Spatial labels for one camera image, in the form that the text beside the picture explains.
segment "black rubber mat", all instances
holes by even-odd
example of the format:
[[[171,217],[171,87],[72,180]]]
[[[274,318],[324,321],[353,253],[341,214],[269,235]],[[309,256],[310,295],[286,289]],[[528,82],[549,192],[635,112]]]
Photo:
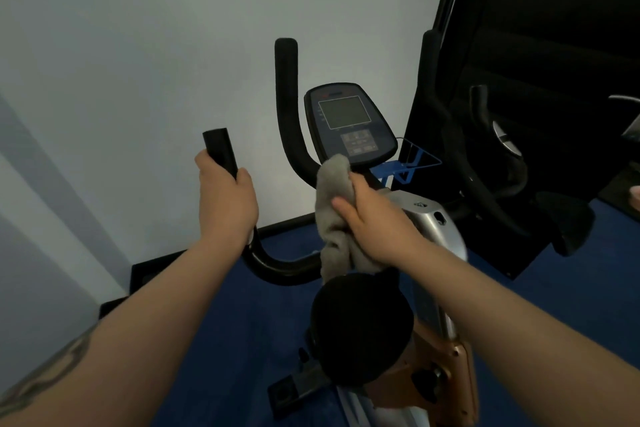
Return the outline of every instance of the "black rubber mat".
[[[628,166],[598,193],[598,198],[634,220],[640,221],[640,212],[629,205],[629,188],[638,185],[640,185],[640,164],[629,162]]]

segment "towel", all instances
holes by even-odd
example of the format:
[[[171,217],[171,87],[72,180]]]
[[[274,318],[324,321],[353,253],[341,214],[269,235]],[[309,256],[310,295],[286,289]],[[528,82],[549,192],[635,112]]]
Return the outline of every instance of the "towel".
[[[316,225],[325,243],[320,252],[323,284],[352,269],[363,273],[377,273],[386,268],[364,253],[346,221],[331,204],[334,197],[341,196],[355,206],[355,191],[349,179],[350,170],[349,159],[336,154],[320,166],[317,174]]]

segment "blue floor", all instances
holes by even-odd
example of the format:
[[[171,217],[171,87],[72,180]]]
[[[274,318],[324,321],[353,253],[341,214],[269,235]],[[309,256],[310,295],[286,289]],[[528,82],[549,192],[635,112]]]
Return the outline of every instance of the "blue floor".
[[[594,201],[596,224],[585,246],[563,258],[545,250],[515,281],[505,280],[474,254],[470,261],[524,298],[640,367],[640,224]],[[321,247],[313,227],[265,242],[279,259]],[[154,425],[343,427],[331,390],[281,422],[271,418],[266,388],[288,375],[308,325],[319,284],[277,287],[241,262],[211,304]],[[481,427],[532,426],[476,358]]]

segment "forearm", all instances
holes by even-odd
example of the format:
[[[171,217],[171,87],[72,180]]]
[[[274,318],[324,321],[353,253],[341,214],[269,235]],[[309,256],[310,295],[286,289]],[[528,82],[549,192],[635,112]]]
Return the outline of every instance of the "forearm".
[[[617,356],[441,247],[424,241],[403,269],[541,425],[637,421],[640,372]]]
[[[183,253],[100,322],[68,375],[0,425],[148,424],[241,249],[219,240]]]

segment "tattoo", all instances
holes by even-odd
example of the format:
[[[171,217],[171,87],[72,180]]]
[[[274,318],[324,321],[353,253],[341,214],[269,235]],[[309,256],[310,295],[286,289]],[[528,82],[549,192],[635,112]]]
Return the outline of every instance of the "tattoo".
[[[0,419],[30,406],[43,391],[68,375],[89,350],[91,334],[96,326],[67,344],[44,365],[0,396]]]

